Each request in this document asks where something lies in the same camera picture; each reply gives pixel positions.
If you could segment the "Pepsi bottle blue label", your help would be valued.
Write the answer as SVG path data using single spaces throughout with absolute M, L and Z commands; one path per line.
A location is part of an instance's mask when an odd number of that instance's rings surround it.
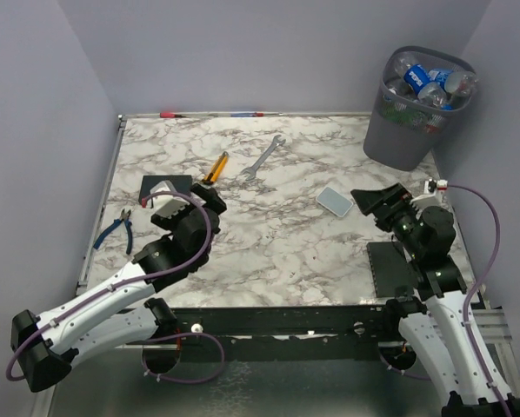
M 477 89 L 477 75 L 472 71 L 432 69 L 429 77 L 451 96 L 469 97 Z

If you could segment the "red green label water bottle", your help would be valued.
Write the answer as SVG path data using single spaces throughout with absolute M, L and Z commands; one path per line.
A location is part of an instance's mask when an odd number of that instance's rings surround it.
M 428 135 L 437 135 L 443 131 L 443 123 L 429 120 L 423 127 L 423 132 Z

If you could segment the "clear bottle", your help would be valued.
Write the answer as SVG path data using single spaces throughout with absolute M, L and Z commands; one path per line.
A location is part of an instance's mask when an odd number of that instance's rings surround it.
M 414 91 L 402 78 L 396 77 L 386 83 L 386 88 L 393 94 L 403 97 L 413 97 Z

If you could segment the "green plastic bottle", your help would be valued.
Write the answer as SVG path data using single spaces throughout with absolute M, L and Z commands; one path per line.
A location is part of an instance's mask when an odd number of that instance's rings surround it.
M 396 125 L 414 129 L 424 121 L 423 113 L 414 109 L 396 109 L 394 106 L 382 108 L 381 116 Z

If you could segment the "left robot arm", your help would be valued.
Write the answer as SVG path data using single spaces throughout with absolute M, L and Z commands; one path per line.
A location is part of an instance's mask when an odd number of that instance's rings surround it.
M 187 195 L 158 191 L 168 201 L 156 212 L 166 235 L 150 242 L 119 271 L 63 305 L 11 321 L 9 381 L 33 393 L 62 381 L 91 356 L 133 341 L 161 343 L 177 330 L 167 303 L 155 295 L 198 271 L 209 260 L 227 206 L 211 186 L 195 183 Z

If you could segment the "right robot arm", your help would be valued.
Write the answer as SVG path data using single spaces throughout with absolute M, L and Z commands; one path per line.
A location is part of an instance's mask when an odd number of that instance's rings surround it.
M 520 416 L 520 398 L 490 356 L 470 305 L 481 283 L 468 287 L 450 256 L 454 216 L 440 205 L 450 186 L 429 179 L 418 197 L 399 183 L 350 192 L 361 213 L 402 244 L 416 273 L 417 296 L 387 301 L 381 329 L 411 346 L 443 416 Z

